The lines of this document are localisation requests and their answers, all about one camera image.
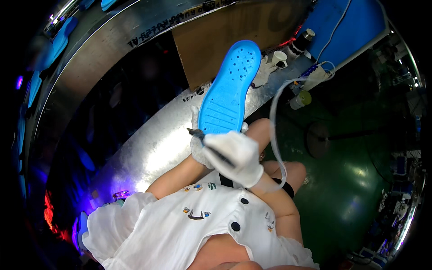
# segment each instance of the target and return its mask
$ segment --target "plastic tube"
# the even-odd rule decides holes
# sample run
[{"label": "plastic tube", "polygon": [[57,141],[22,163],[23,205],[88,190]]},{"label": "plastic tube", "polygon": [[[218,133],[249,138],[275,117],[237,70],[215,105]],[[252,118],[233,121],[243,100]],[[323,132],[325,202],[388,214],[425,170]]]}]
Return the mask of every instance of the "plastic tube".
[{"label": "plastic tube", "polygon": [[[320,63],[318,66],[321,66],[325,63],[330,63],[333,65],[334,70],[336,69],[334,67],[334,64],[332,62],[329,61],[325,61]],[[334,71],[334,73],[332,73],[333,75],[328,78],[332,79],[334,77],[334,74],[336,74],[336,70]],[[286,183],[286,167],[285,164],[283,163],[282,157],[280,156],[280,151],[279,151],[279,147],[277,145],[277,138],[276,138],[276,110],[277,110],[277,103],[279,101],[279,97],[281,96],[283,90],[285,89],[285,87],[287,87],[290,83],[294,82],[294,81],[306,81],[308,79],[307,76],[305,77],[298,77],[295,79],[289,79],[286,80],[285,82],[283,82],[283,84],[279,87],[279,89],[277,90],[275,96],[273,97],[273,100],[271,102],[271,106],[270,106],[270,144],[271,144],[271,148],[273,150],[273,154],[276,157],[277,162],[279,163],[279,168],[280,168],[280,172],[282,174],[282,179],[281,182],[278,186],[273,185],[272,187],[266,186],[264,187],[260,182],[257,183],[257,186],[259,186],[260,189],[264,190],[265,192],[275,192],[281,188],[283,188],[284,184]]]}]

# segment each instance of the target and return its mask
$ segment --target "hand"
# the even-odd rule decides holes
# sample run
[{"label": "hand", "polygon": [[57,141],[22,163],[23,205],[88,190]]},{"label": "hand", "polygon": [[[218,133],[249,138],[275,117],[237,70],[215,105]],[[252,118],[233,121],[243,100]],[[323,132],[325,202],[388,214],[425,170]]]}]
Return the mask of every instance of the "hand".
[{"label": "hand", "polygon": [[[198,128],[198,115],[200,114],[200,110],[198,109],[197,106],[191,106],[191,111],[192,111],[192,129],[197,129]],[[244,132],[248,131],[248,129],[249,129],[248,124],[243,122],[243,124],[241,125],[241,132],[244,133]],[[196,161],[198,161],[199,163],[205,165],[210,170],[213,170],[214,167],[211,165],[210,162],[208,162],[202,149],[203,149],[203,144],[201,143],[200,139],[198,139],[196,137],[192,137],[192,139],[191,139],[192,157]]]},{"label": "hand", "polygon": [[[246,135],[234,131],[208,134],[204,137],[204,145],[206,147],[203,152],[216,170],[243,187],[253,187],[263,175],[264,167],[259,161],[258,143]],[[222,161],[207,146],[221,153],[235,166]]]},{"label": "hand", "polygon": [[254,80],[252,83],[255,87],[260,87],[261,85],[264,85],[268,82],[270,73],[277,70],[277,67],[275,66],[275,63],[267,63],[268,56],[264,56],[263,59],[261,59],[261,65],[258,69],[258,73],[256,74]]}]

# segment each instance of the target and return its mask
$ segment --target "red light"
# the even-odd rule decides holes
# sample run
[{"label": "red light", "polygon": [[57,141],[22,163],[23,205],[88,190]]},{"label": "red light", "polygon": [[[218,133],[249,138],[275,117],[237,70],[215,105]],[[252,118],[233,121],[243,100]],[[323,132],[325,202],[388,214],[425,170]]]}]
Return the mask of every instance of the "red light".
[{"label": "red light", "polygon": [[282,46],[284,46],[284,45],[286,45],[286,44],[288,44],[288,43],[293,42],[294,40],[295,40],[295,38],[290,38],[288,41],[285,41],[285,42],[279,44],[278,47],[282,47]]},{"label": "red light", "polygon": [[61,231],[57,228],[56,225],[52,225],[54,207],[51,204],[50,195],[51,192],[45,191],[45,205],[47,208],[44,210],[44,218],[47,221],[48,226],[50,227],[51,231],[54,234],[59,234],[59,237],[61,239],[66,240],[68,242],[72,241],[66,230]]}]

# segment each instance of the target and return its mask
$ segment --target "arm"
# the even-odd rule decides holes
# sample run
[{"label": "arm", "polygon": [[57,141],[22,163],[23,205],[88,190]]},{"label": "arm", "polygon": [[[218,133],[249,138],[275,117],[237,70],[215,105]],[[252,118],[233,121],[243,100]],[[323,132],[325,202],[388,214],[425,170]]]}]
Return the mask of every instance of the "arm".
[{"label": "arm", "polygon": [[151,192],[156,199],[161,199],[179,191],[192,183],[205,171],[206,167],[189,155],[179,165],[162,174],[146,192]]},{"label": "arm", "polygon": [[[263,173],[260,183],[268,184],[269,186],[275,184],[274,180],[267,173]],[[255,186],[248,190],[262,199],[273,210],[276,217],[276,234],[295,239],[303,245],[300,214],[291,197],[283,189],[265,193]]]}]

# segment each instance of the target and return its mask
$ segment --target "leg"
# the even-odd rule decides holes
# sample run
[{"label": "leg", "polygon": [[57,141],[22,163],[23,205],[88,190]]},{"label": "leg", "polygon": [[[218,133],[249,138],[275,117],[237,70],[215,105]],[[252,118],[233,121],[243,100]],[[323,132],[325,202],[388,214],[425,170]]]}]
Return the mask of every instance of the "leg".
[{"label": "leg", "polygon": [[[261,118],[251,123],[249,125],[249,130],[246,131],[246,135],[249,138],[258,142],[260,153],[263,152],[270,143],[270,125],[271,122],[269,119]],[[263,163],[263,166],[264,171],[270,177],[282,179],[282,173],[280,172],[279,163],[277,161],[266,161]],[[305,180],[306,168],[300,162],[285,162],[285,166],[288,172],[286,182],[291,185],[295,194]]]},{"label": "leg", "polygon": [[[297,193],[299,188],[302,186],[303,181],[306,178],[306,168],[300,162],[284,162],[286,166],[286,182],[294,190],[294,194]],[[263,162],[264,171],[271,177],[282,179],[282,173],[280,172],[279,163],[275,160]]]},{"label": "leg", "polygon": [[260,153],[264,151],[270,143],[270,120],[261,118],[249,125],[249,130],[246,131],[246,136],[258,142]]}]

